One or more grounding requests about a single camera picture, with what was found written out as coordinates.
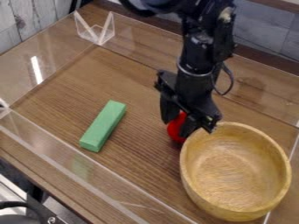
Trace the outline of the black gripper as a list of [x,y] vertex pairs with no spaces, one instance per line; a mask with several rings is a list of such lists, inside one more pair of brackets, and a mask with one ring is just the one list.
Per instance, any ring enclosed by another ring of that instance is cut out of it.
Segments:
[[153,87],[160,92],[163,122],[172,121],[181,112],[187,114],[179,130],[183,138],[196,129],[211,133],[221,119],[211,96],[219,74],[220,66],[215,66],[207,73],[188,73],[179,67],[177,73],[160,70],[156,74]]

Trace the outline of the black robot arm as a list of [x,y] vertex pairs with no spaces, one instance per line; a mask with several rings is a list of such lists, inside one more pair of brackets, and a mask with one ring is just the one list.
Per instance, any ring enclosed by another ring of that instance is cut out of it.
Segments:
[[184,115],[177,136],[188,137],[197,129],[212,132],[221,119],[212,100],[219,92],[220,73],[232,74],[225,60],[233,56],[233,0],[140,0],[137,8],[129,0],[119,0],[124,8],[148,18],[173,13],[181,20],[181,55],[175,73],[157,72],[155,88],[160,92],[161,120],[169,124]]

